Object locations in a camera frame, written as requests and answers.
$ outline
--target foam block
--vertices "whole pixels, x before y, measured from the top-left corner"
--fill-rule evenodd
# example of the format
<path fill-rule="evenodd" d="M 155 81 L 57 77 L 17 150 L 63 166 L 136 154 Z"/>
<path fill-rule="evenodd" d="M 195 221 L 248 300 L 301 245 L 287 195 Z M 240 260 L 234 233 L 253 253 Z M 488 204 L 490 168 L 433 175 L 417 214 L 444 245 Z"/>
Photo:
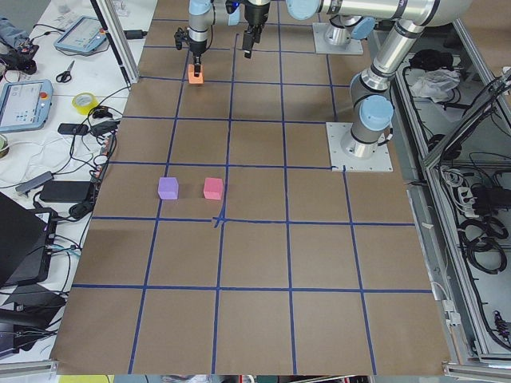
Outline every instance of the foam block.
<path fill-rule="evenodd" d="M 161 199 L 177 199 L 179 184 L 175 177 L 161 177 L 158 184 L 158 195 Z"/>
<path fill-rule="evenodd" d="M 204 198 L 221 200 L 224 193 L 224 182 L 221 178 L 206 178 L 204 182 Z"/>
<path fill-rule="evenodd" d="M 195 74 L 194 74 L 195 71 L 194 71 L 193 64 L 188 64 L 188 83 L 196 84 L 196 85 L 200 85 L 200 84 L 204 83 L 204 76 L 203 76 L 204 67 L 201 69 L 202 70 L 200 71 L 199 76 L 195 77 Z"/>

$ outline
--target scissors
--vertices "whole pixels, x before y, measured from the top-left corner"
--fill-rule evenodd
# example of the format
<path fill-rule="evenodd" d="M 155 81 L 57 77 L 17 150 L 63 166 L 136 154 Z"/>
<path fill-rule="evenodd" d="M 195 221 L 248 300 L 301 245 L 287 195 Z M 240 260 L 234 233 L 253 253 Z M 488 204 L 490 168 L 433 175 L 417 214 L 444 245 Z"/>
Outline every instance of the scissors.
<path fill-rule="evenodd" d="M 67 67 L 67 69 L 64 72 L 57 75 L 55 80 L 57 80 L 57 82 L 61 82 L 63 84 L 65 84 L 66 82 L 70 82 L 71 79 L 73 78 L 71 76 L 71 69 L 73 68 L 73 65 L 74 65 L 74 60 L 71 61 L 71 64 L 69 64 L 69 66 Z"/>

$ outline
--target white desk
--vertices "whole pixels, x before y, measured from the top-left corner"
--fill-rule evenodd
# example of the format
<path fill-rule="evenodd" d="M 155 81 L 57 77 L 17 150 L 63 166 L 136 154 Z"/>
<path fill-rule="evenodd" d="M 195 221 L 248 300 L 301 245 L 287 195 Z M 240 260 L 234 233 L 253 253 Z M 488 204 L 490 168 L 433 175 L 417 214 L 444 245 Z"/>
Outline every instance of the white desk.
<path fill-rule="evenodd" d="M 125 30 L 148 30 L 156 3 L 157 0 L 128 1 L 127 8 L 130 10 L 130 15 L 128 17 L 119 17 L 122 27 Z M 67 19 L 77 19 L 82 15 L 96 17 L 91 5 L 84 6 L 83 2 L 78 0 L 69 0 L 69 4 L 72 11 L 70 14 L 64 15 Z M 50 3 L 50 6 L 41 16 L 39 23 L 59 26 L 61 19 L 62 15 Z M 48 30 L 51 29 L 37 26 L 30 36 L 38 36 Z M 66 56 L 53 47 L 53 43 L 58 37 L 58 34 L 50 34 L 35 40 L 34 43 L 40 45 L 40 49 L 35 55 L 38 71 L 32 76 L 24 78 L 34 80 L 42 78 L 50 79 L 53 82 L 55 94 L 59 96 L 76 96 L 81 92 L 91 92 L 96 96 L 105 97 L 126 86 L 111 48 L 106 52 L 89 57 Z M 136 62 L 140 60 L 144 42 L 145 39 L 129 41 L 129 47 Z M 107 43 L 104 43 L 98 50 L 103 50 L 106 46 Z M 55 77 L 63 72 L 72 60 L 75 60 L 73 70 L 71 71 L 73 80 L 67 84 L 57 83 Z M 128 91 L 118 93 L 117 96 L 127 97 Z"/>
<path fill-rule="evenodd" d="M 123 28 L 147 30 L 153 17 L 156 2 L 157 0 L 126 1 L 128 9 L 131 10 L 131 14 L 127 18 L 120 18 Z M 78 16 L 83 14 L 94 16 L 92 7 L 84 6 L 81 0 L 69 0 L 69 4 L 73 12 Z M 57 26 L 56 19 L 58 17 L 59 14 L 56 8 L 50 3 L 39 22 Z M 49 29 L 38 26 L 30 36 L 38 36 L 47 30 Z M 53 42 L 57 38 L 57 34 L 50 34 L 36 41 L 36 43 L 40 45 L 40 49 L 34 58 L 38 64 L 38 71 L 32 76 L 23 76 L 23 79 L 47 78 L 52 81 L 54 95 L 48 120 L 44 127 L 37 131 L 6 133 L 9 144 L 13 146 L 10 148 L 9 154 L 0 159 L 0 187 L 30 180 L 46 171 L 56 171 L 67 161 L 69 158 L 71 136 L 61 136 L 58 134 L 58 125 L 62 122 L 80 123 L 84 120 L 84 116 L 79 114 L 71 105 L 73 96 L 81 92 L 91 92 L 101 101 L 103 97 L 125 87 L 124 79 L 111 49 L 92 57 L 67 57 L 63 53 L 59 53 L 53 47 Z M 140 60 L 144 42 L 145 40 L 129 42 L 129 46 L 137 62 Z M 72 60 L 75 60 L 75 65 L 72 70 L 73 80 L 68 84 L 56 83 L 55 77 L 57 74 L 65 70 Z M 8 74 L 8 78 L 11 80 L 14 79 L 12 73 Z M 0 82 L 0 90 L 5 83 L 5 80 Z M 123 91 L 122 93 L 118 93 L 115 97 L 108 99 L 105 104 L 122 112 L 125 108 L 128 95 L 128 91 Z M 32 144 L 16 144 L 17 142 L 30 142 Z M 76 143 L 75 156 L 83 160 L 90 159 L 94 153 L 97 154 L 99 151 L 99 145 L 91 136 L 85 137 L 85 143 L 93 153 L 90 153 L 86 147 L 81 144 L 80 137 L 77 138 Z M 81 163 L 72 161 L 66 168 L 66 171 L 72 171 L 80 167 L 80 165 Z M 83 167 L 77 172 L 56 176 L 56 179 L 89 180 L 89 169 Z M 36 191 L 32 191 L 28 196 L 18 195 L 14 188 L 1 189 L 0 192 L 8 195 L 23 207 L 33 207 L 32 196 Z M 45 206 L 49 206 L 58 213 L 61 213 L 61 215 L 66 216 L 72 204 L 48 203 L 45 204 Z M 87 222 L 88 216 L 77 223 L 59 223 L 57 225 L 57 234 L 78 241 Z M 56 243 L 64 246 L 66 245 L 65 241 L 61 240 L 56 240 Z M 48 290 L 69 290 L 78 264 L 78 258 L 71 255 L 69 281 L 66 286 L 63 286 L 68 264 L 69 260 L 65 253 L 55 255 L 50 263 L 49 276 L 41 285 Z M 2 292 L 8 293 L 12 290 L 14 290 L 14 288 L 2 290 Z M 7 297 L 0 296 L 0 302 L 4 302 L 6 299 Z M 59 311 L 56 318 L 60 318 L 62 313 L 63 309 Z M 55 325 L 49 330 L 55 330 L 57 328 L 58 325 Z M 54 342 L 55 337 L 36 342 L 30 351 L 20 351 L 20 353 L 6 357 L 0 362 L 3 364 L 48 360 Z"/>

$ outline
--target phone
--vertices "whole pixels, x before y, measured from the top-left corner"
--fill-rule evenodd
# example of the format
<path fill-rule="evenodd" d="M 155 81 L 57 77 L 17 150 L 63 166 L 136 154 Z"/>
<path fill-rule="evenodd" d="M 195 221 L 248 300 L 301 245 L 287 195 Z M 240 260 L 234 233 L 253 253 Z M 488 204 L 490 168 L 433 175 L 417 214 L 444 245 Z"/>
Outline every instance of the phone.
<path fill-rule="evenodd" d="M 89 127 L 85 124 L 63 123 L 58 126 L 57 132 L 61 134 L 69 134 L 72 136 L 84 136 L 89 132 Z"/>

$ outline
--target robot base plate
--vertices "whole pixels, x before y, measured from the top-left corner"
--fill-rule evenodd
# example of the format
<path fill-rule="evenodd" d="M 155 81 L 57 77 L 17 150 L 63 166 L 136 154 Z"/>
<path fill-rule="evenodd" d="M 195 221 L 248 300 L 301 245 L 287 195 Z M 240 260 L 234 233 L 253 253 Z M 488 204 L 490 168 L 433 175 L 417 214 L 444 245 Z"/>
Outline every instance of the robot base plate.
<path fill-rule="evenodd" d="M 389 150 L 386 145 L 378 146 L 374 155 L 367 160 L 348 156 L 341 147 L 341 139 L 351 129 L 346 122 L 327 122 L 328 148 L 330 162 L 334 172 L 392 172 Z"/>
<path fill-rule="evenodd" d="M 314 31 L 314 43 L 316 47 L 316 53 L 325 54 L 346 54 L 346 55 L 362 55 L 364 50 L 362 43 L 359 40 L 351 39 L 349 44 L 336 46 L 328 44 L 325 41 L 325 33 L 327 32 L 330 24 L 326 22 L 314 22 L 312 23 L 312 30 Z"/>

